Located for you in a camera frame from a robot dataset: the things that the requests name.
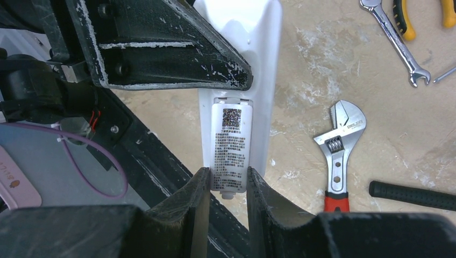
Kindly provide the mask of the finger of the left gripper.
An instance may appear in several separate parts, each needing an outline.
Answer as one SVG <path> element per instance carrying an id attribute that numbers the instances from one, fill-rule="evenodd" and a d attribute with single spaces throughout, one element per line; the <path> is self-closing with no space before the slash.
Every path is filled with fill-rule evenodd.
<path id="1" fill-rule="evenodd" d="M 92 82 L 118 90 L 232 89 L 236 50 L 189 1 L 72 1 Z"/>

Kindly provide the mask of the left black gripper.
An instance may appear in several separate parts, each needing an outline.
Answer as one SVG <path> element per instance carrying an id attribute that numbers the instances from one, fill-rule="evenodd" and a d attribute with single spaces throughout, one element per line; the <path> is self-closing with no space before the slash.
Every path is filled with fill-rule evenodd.
<path id="1" fill-rule="evenodd" d="M 99 122 L 99 91 L 76 33 L 72 1 L 1 1 L 1 28 L 45 35 L 49 60 L 1 48 L 1 122 L 53 124 L 82 117 Z"/>

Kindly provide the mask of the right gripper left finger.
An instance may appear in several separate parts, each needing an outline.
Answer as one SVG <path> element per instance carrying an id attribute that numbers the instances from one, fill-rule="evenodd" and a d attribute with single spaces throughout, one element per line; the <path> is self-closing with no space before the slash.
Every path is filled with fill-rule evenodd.
<path id="1" fill-rule="evenodd" d="M 209 169 L 148 211 L 134 205 L 42 207 L 1 218 L 1 257 L 206 257 Z"/>

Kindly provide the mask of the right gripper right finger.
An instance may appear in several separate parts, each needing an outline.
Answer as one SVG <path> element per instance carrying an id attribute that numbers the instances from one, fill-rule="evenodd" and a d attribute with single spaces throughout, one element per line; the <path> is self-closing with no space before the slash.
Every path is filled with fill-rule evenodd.
<path id="1" fill-rule="evenodd" d="M 311 214 L 247 171 L 251 257 L 455 257 L 455 225 L 432 213 Z"/>

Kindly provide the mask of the white remote control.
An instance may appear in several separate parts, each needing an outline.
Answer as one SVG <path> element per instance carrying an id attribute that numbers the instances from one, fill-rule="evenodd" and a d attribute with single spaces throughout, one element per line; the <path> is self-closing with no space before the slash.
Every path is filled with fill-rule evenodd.
<path id="1" fill-rule="evenodd" d="M 209 75 L 226 77 L 232 89 L 199 89 L 203 164 L 211 155 L 211 111 L 217 98 L 248 100 L 253 107 L 249 166 L 264 176 L 267 168 L 283 8 L 280 1 L 195 1 L 194 8 L 236 50 L 242 62 L 227 71 L 207 67 Z"/>

